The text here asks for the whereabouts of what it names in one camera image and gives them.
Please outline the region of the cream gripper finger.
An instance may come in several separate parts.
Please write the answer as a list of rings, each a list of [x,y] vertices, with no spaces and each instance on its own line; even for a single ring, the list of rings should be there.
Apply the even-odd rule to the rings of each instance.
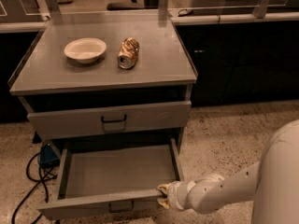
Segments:
[[[170,202],[167,199],[159,198],[157,200],[157,202],[160,206],[164,207],[165,209],[170,209],[171,208]]]
[[[164,196],[167,196],[169,192],[169,187],[169,184],[162,184],[157,187],[157,190],[159,190]]]

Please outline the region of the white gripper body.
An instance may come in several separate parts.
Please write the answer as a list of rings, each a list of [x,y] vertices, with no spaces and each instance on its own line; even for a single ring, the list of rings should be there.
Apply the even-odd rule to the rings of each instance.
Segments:
[[[184,211],[192,208],[189,200],[191,189],[195,186],[194,181],[172,182],[168,188],[167,200],[170,208],[175,211]]]

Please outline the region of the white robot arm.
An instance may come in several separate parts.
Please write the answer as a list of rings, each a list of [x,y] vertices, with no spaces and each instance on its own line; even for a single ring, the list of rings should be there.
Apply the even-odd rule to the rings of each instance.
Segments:
[[[175,181],[158,190],[164,195],[158,204],[166,209],[210,214],[252,201],[251,224],[299,224],[299,120],[277,130],[261,159],[234,175]]]

